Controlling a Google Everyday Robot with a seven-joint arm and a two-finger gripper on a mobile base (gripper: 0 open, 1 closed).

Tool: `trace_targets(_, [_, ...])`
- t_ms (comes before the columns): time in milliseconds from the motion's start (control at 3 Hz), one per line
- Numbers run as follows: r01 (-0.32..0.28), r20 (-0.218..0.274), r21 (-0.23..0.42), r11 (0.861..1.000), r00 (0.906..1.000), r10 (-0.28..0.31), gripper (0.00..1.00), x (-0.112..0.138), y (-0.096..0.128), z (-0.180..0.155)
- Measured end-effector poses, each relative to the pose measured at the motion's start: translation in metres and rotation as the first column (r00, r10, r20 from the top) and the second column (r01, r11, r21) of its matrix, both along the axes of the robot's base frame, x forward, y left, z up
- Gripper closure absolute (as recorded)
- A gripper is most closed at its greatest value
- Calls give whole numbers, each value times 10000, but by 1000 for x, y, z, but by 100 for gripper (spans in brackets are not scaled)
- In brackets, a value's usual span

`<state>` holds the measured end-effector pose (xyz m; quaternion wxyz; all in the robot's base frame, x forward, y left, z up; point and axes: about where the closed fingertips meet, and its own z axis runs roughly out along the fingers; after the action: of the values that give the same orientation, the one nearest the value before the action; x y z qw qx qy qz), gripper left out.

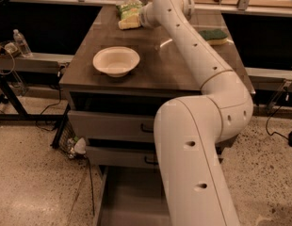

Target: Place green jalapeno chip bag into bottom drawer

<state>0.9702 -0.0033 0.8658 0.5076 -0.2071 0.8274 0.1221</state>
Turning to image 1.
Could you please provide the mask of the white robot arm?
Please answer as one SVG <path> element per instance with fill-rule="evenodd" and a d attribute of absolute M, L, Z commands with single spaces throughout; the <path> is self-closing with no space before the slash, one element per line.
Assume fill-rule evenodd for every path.
<path fill-rule="evenodd" d="M 232 67 L 191 26 L 193 0 L 153 0 L 144 27 L 163 26 L 201 90 L 158 109 L 154 144 L 172 226 L 240 226 L 216 144 L 250 122 L 251 95 Z"/>

